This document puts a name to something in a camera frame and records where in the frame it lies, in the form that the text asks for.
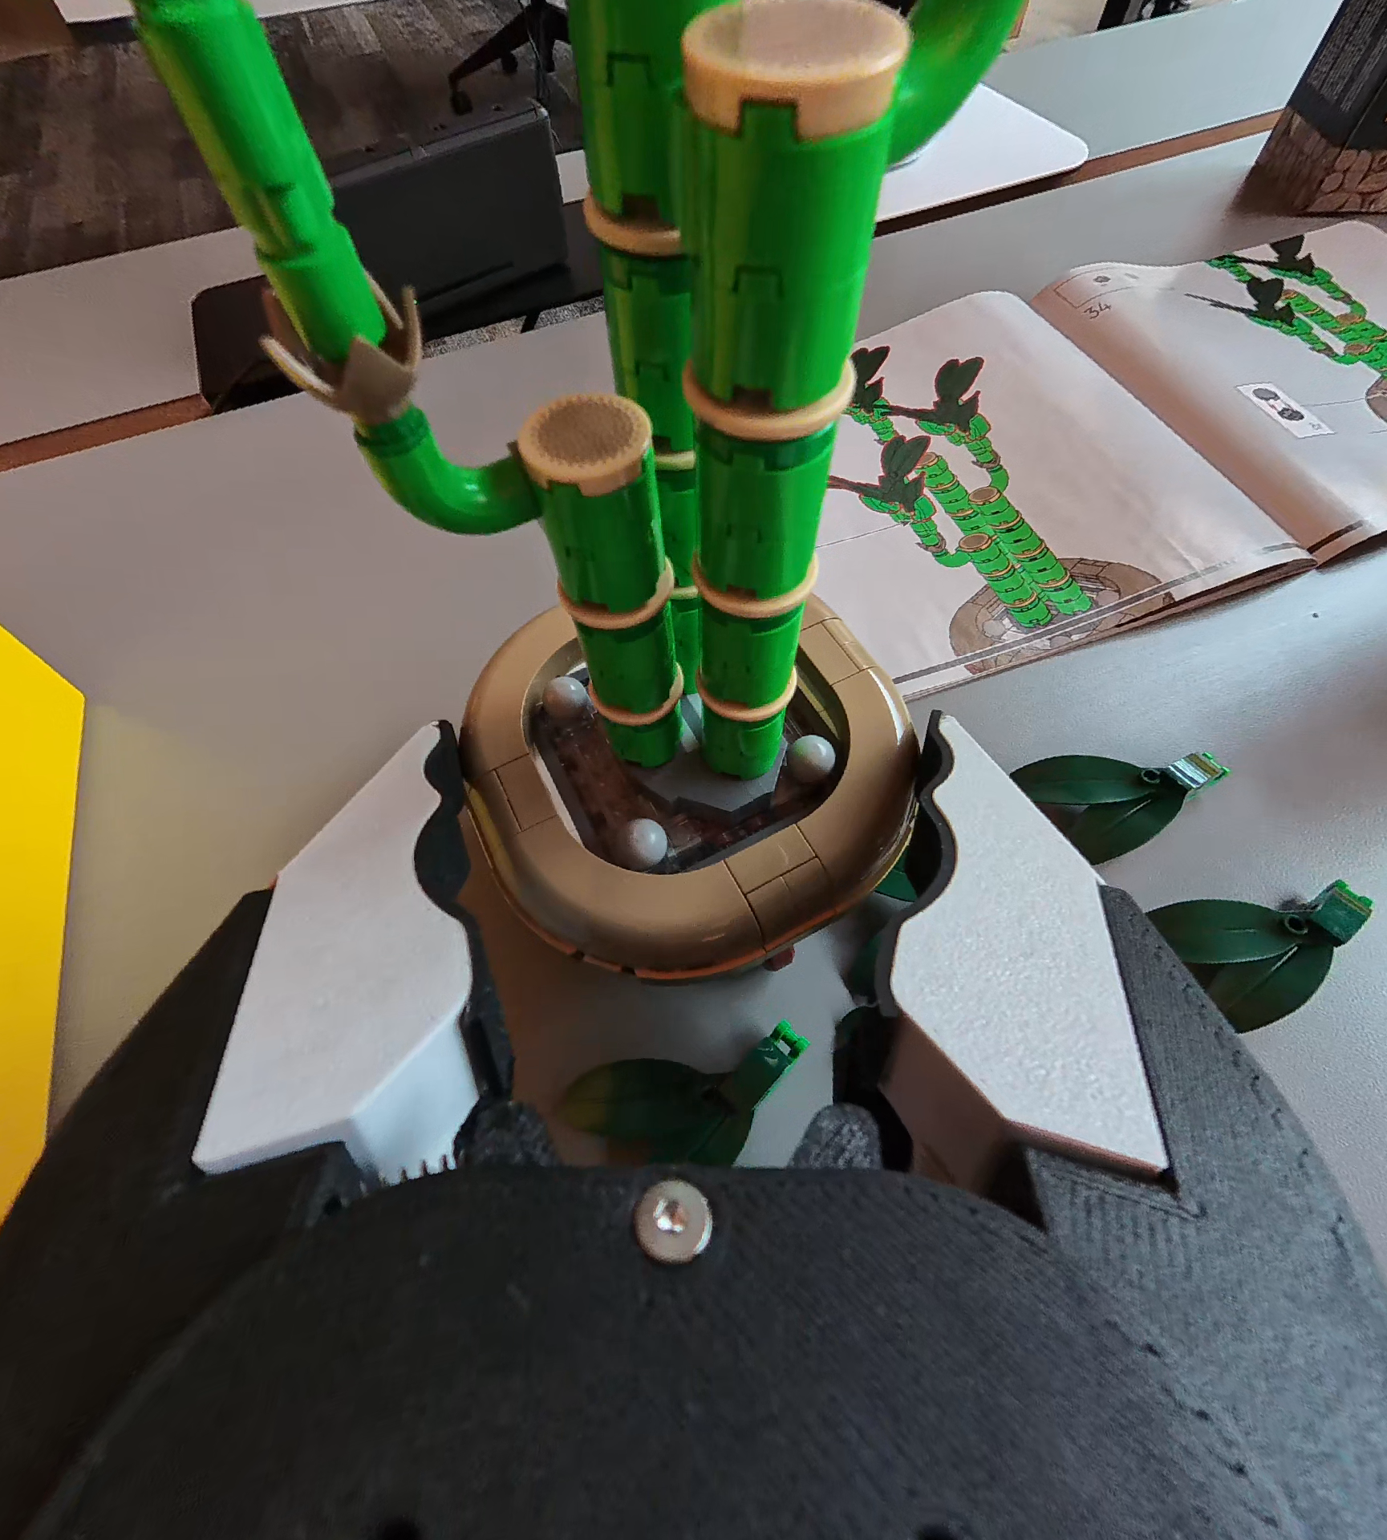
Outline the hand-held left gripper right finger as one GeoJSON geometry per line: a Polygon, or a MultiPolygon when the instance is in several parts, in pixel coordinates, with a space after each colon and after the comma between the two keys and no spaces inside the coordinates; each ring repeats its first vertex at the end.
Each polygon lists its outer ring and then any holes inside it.
{"type": "Polygon", "coordinates": [[[918,1167],[991,1180],[1035,1146],[1143,1180],[1165,1138],[1101,881],[952,716],[923,743],[915,851],[931,873],[881,946],[897,1018],[883,1095],[918,1167]]]}

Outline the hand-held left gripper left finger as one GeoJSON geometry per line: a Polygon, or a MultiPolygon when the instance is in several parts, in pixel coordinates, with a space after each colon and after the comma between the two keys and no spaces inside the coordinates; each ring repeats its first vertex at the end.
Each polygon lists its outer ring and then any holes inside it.
{"type": "Polygon", "coordinates": [[[345,1146],[385,1185],[461,1165],[512,1056],[477,923],[450,723],[421,729],[279,873],[194,1164],[345,1146]]]}

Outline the green lego leaves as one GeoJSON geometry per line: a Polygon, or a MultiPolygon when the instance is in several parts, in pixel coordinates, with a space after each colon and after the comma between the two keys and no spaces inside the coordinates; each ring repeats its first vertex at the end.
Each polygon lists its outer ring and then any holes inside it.
{"type": "MultiPolygon", "coordinates": [[[[1011,774],[1095,865],[1156,838],[1190,798],[1226,777],[1228,769],[1209,753],[1157,768],[1064,755],[1011,774]]],[[[1371,899],[1336,881],[1289,909],[1193,899],[1149,917],[1231,1027],[1247,1034],[1299,1011],[1323,986],[1337,949],[1371,915],[1371,899]]],[[[799,1034],[779,1024],[729,1071],[706,1072],[661,1058],[620,1060],[578,1077],[560,1114],[572,1128],[639,1146],[655,1162],[732,1167],[756,1109],[806,1050],[799,1034]]]]}

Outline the lego instruction booklet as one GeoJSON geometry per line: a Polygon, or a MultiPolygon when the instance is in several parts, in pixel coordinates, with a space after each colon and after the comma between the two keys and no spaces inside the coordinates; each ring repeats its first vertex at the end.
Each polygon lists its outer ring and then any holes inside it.
{"type": "Polygon", "coordinates": [[[819,594],[905,697],[1387,535],[1387,233],[1079,269],[867,339],[819,594]]]}

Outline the lego bamboo plant model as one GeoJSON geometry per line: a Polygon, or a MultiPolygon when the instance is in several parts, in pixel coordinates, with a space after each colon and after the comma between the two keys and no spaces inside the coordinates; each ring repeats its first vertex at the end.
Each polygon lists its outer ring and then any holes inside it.
{"type": "Polygon", "coordinates": [[[491,660],[461,790],[514,912],[650,981],[763,965],[886,878],[915,819],[896,689],[812,593],[883,177],[1019,4],[573,4],[616,391],[448,460],[413,298],[371,280],[255,12],[133,4],[270,285],[262,347],[454,535],[538,525],[557,607],[491,660]]]}

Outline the black lego set box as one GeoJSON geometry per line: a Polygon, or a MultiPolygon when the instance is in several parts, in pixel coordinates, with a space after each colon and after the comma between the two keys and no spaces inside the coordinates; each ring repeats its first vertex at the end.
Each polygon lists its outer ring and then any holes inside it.
{"type": "Polygon", "coordinates": [[[1300,216],[1387,216],[1387,2],[1347,2],[1255,174],[1300,216]]]}

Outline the black desk mat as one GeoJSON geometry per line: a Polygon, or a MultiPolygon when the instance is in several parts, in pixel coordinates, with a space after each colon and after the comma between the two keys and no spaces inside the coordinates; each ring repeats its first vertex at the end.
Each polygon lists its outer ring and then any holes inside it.
{"type": "MultiPolygon", "coordinates": [[[[422,338],[427,342],[458,338],[599,299],[600,294],[599,261],[589,254],[581,262],[478,299],[451,304],[421,301],[422,338]]],[[[207,288],[191,304],[199,389],[215,413],[252,407],[294,391],[258,344],[270,331],[263,302],[271,298],[267,280],[254,277],[207,288]]]]}

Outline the black box device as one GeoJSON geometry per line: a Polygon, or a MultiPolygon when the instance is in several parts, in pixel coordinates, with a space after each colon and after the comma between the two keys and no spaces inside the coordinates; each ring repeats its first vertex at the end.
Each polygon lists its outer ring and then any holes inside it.
{"type": "Polygon", "coordinates": [[[329,176],[337,221],[389,299],[424,323],[549,286],[568,238],[549,115],[530,103],[329,176]]]}

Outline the black office chair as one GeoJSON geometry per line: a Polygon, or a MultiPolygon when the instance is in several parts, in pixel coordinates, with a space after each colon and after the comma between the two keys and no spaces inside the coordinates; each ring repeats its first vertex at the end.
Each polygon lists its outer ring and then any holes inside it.
{"type": "Polygon", "coordinates": [[[554,49],[570,44],[567,10],[562,4],[525,2],[519,17],[507,22],[474,54],[450,71],[450,108],[454,115],[472,113],[472,100],[462,83],[483,68],[501,67],[506,75],[517,73],[517,54],[528,49],[533,55],[533,100],[549,108],[549,81],[555,75],[554,49]]]}

